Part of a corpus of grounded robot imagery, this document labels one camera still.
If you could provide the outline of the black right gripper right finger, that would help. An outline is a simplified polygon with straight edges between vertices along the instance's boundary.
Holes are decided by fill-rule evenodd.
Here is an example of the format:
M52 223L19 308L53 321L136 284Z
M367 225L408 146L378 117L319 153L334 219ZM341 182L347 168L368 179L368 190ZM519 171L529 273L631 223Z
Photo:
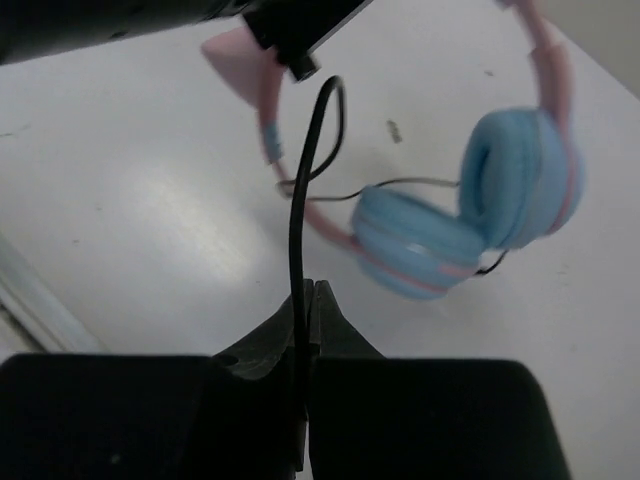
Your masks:
M312 358L383 358L343 315L326 280L314 284L307 323Z

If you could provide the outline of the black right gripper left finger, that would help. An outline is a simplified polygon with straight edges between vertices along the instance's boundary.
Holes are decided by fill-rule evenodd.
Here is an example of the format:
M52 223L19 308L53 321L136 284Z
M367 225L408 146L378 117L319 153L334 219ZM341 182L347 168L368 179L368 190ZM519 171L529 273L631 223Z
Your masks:
M227 382L216 393L223 439L238 453L255 453L286 470L304 465L309 334L297 340L293 298L267 320L214 355Z

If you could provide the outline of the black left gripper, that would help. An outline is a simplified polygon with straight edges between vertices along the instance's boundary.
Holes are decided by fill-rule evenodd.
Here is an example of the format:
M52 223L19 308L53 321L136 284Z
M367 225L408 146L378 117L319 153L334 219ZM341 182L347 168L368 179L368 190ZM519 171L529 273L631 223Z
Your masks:
M234 17L258 1L2 0L1 63Z

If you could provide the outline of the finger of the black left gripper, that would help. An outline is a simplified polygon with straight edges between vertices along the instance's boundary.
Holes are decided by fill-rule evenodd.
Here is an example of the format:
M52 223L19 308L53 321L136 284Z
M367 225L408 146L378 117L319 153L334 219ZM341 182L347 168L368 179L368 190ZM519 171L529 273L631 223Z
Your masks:
M243 19L260 47L273 48L277 62L301 82L319 70L314 51L369 4L369 0L264 1Z

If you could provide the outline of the pink and blue cat headphones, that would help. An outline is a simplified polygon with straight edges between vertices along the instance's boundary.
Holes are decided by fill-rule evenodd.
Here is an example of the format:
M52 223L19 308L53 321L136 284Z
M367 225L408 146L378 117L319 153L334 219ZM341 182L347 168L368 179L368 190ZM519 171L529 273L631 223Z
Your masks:
M346 90L338 76L322 85L303 145L298 172L282 163L278 108L285 68L276 51L263 50L250 30L239 27L205 41L210 65L258 116L267 163L281 194L291 200L289 269L293 295L303 289L302 233L312 227L352 254L375 281L409 298L435 299L461 282L486 274L482 255L505 255L562 228L575 213L584 190L585 167L570 134L570 65L532 1L513 8L533 42L530 54L540 103L535 108L497 110L483 116L471 133L454 183L458 210L394 189L369 185L355 195L349 229L326 217L309 183L326 169L314 160L326 108L337 107L338 138L346 132Z

